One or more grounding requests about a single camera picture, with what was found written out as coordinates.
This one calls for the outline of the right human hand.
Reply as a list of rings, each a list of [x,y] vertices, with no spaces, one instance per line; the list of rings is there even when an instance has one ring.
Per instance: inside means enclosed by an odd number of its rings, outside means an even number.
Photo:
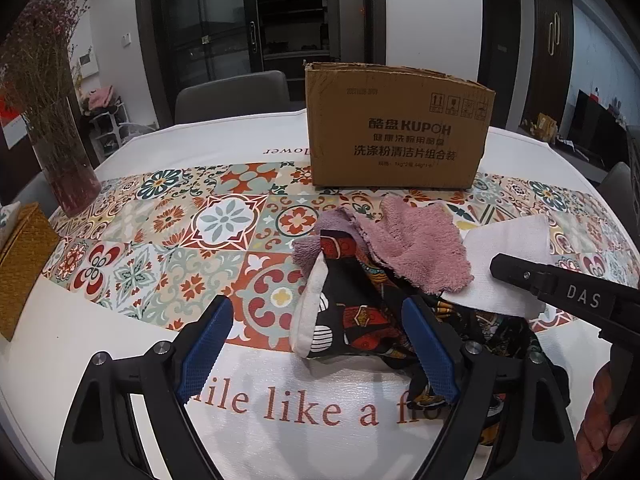
[[[605,402],[613,392],[610,364],[604,364],[593,379],[593,393],[576,436],[580,475],[587,479],[602,462],[603,451],[617,452],[634,428],[637,416],[613,426]]]

